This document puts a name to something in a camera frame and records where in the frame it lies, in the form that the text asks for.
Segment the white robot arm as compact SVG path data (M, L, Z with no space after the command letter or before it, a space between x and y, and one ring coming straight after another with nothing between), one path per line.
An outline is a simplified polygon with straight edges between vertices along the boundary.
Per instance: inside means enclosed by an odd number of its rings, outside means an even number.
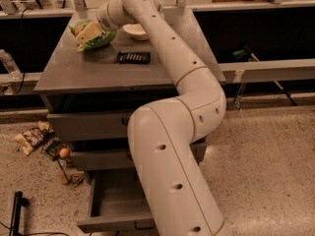
M160 10L161 0L110 0L96 14L104 30L141 24L178 92L131 115L127 136L133 162L159 236L230 236L190 148L220 125L225 95Z

